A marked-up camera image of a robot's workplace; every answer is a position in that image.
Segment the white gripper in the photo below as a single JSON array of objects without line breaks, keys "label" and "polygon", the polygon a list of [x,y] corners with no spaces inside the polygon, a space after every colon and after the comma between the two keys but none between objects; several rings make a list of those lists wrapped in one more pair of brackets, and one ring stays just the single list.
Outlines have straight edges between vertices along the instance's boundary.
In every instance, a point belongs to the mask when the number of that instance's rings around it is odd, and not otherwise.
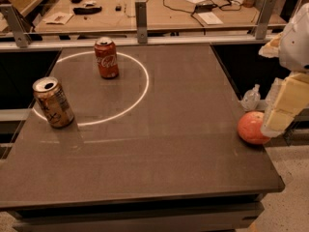
[{"label": "white gripper", "polygon": [[279,56],[280,65],[292,73],[276,77],[266,97],[267,107],[261,127],[266,137],[277,137],[309,105],[309,3],[304,4],[259,54],[266,58]]}]

